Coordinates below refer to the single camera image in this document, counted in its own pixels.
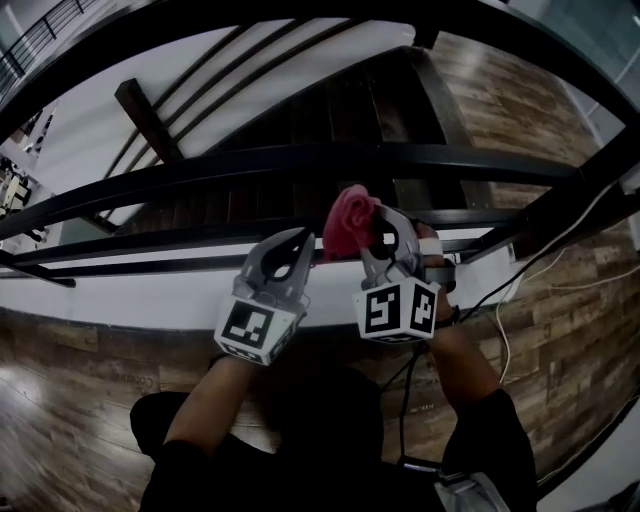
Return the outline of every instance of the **black wrist strap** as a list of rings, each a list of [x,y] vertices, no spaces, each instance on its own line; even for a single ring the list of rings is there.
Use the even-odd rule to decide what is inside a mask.
[[[454,306],[453,314],[446,320],[440,320],[439,322],[436,322],[435,328],[442,329],[443,327],[451,327],[452,325],[457,324],[458,320],[460,320],[460,308],[458,306]]]

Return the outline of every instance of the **white strap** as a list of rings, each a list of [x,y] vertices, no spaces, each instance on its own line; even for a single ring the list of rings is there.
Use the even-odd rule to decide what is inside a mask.
[[[418,240],[420,244],[420,253],[423,256],[442,256],[442,242],[438,238],[421,238]]]

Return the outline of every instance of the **hand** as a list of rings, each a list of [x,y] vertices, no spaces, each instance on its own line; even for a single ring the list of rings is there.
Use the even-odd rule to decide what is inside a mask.
[[[431,226],[427,226],[421,222],[416,226],[416,234],[418,238],[438,238],[438,233]],[[444,256],[425,256],[423,258],[425,267],[444,267]],[[436,322],[447,320],[453,315],[453,309],[447,299],[447,290],[444,286],[440,287],[438,292],[438,305],[436,307]]]

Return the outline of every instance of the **crumpled cloth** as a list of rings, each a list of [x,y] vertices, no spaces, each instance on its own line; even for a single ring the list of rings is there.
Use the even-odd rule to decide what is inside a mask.
[[[380,199],[371,197],[362,185],[353,185],[342,191],[324,225],[325,261],[350,256],[377,241],[372,216],[378,204]]]

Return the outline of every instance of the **pink fabric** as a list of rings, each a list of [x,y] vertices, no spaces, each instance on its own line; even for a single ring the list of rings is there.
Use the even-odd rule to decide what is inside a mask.
[[[370,197],[362,185],[342,191],[331,207],[322,234],[325,261],[355,254],[376,241],[371,217],[377,204],[380,199]]]

